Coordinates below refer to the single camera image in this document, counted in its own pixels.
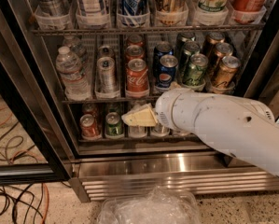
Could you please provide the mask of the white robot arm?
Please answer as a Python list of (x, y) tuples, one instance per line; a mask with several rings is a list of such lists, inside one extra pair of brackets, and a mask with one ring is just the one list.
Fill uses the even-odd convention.
[(132, 109), (122, 120), (129, 126), (159, 123), (193, 133), (207, 146), (279, 177), (279, 124), (259, 101), (175, 88), (154, 105)]

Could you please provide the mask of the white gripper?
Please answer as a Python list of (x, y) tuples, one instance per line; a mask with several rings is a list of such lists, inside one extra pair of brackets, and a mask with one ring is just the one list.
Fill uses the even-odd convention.
[(138, 105), (121, 116), (128, 126), (154, 127), (158, 121), (165, 127), (176, 131), (193, 132), (191, 123), (194, 107), (192, 100), (196, 92), (183, 89), (173, 81), (170, 91), (164, 92), (155, 104), (155, 112), (151, 104)]

